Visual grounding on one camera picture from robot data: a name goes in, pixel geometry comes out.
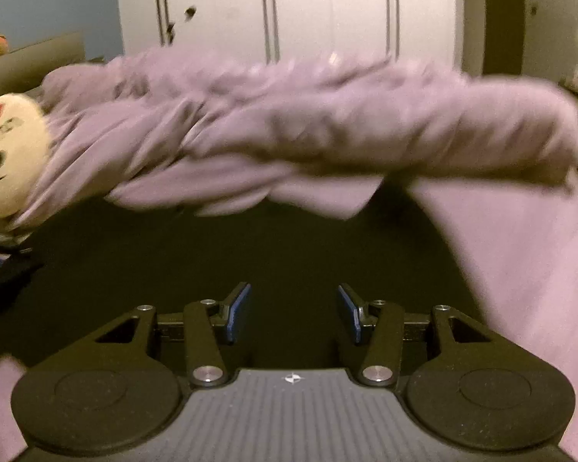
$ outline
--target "silver screw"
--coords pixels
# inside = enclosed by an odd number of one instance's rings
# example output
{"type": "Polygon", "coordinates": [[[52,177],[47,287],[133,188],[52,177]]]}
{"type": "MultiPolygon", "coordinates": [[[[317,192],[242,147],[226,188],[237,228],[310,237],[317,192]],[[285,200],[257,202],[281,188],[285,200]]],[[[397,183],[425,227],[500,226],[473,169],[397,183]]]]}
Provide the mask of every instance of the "silver screw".
{"type": "Polygon", "coordinates": [[[372,365],[371,367],[364,368],[362,375],[371,382],[385,382],[390,380],[394,374],[388,367],[372,365]]]}
{"type": "Polygon", "coordinates": [[[210,382],[216,382],[222,379],[224,375],[223,371],[219,367],[213,367],[211,365],[205,365],[203,367],[197,367],[193,370],[193,377],[200,381],[210,384],[210,382]]]}

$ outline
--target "yellow plush pillow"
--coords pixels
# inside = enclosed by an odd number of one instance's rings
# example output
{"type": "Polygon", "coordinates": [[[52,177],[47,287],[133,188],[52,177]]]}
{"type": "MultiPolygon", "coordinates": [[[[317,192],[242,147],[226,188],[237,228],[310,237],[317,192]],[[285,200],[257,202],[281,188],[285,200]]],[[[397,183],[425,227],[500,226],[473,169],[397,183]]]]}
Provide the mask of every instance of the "yellow plush pillow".
{"type": "Polygon", "coordinates": [[[0,97],[0,219],[16,214],[49,158],[40,107],[25,95],[0,97]]]}

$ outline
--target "triangular cutout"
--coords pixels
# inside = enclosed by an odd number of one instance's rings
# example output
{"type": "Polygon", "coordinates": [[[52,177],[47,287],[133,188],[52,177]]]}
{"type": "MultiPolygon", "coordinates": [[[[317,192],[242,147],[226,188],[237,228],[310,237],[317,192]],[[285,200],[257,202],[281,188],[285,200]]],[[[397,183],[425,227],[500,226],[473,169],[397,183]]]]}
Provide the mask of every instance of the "triangular cutout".
{"type": "Polygon", "coordinates": [[[100,336],[95,342],[99,344],[128,344],[133,341],[138,324],[139,318],[133,316],[109,330],[105,335],[100,336]]]}
{"type": "Polygon", "coordinates": [[[469,344],[471,342],[491,342],[488,337],[482,335],[478,330],[474,329],[472,326],[459,318],[451,317],[448,321],[452,329],[454,341],[458,342],[459,344],[469,344]]]}

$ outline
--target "white cabinet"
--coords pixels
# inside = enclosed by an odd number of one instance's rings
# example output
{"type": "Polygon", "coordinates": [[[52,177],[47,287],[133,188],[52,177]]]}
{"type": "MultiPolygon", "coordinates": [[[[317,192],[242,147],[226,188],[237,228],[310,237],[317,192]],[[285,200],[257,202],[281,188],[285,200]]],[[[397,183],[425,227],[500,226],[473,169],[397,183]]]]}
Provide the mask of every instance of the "white cabinet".
{"type": "Polygon", "coordinates": [[[127,54],[173,41],[248,62],[331,52],[462,59],[463,0],[119,0],[119,6],[127,54]]]}

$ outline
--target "black fabric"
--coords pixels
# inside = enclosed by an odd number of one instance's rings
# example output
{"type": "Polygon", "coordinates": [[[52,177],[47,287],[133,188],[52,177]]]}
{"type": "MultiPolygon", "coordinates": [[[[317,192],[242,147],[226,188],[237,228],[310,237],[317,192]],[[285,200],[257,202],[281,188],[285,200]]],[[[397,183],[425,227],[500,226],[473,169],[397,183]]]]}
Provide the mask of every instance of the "black fabric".
{"type": "Polygon", "coordinates": [[[0,351],[27,365],[139,304],[178,312],[253,285],[251,366],[336,363],[335,288],[411,312],[449,304],[479,319],[452,253],[402,189],[384,184],[347,221],[268,201],[225,217],[135,213],[93,199],[56,215],[24,245],[44,266],[0,285],[0,351]]]}

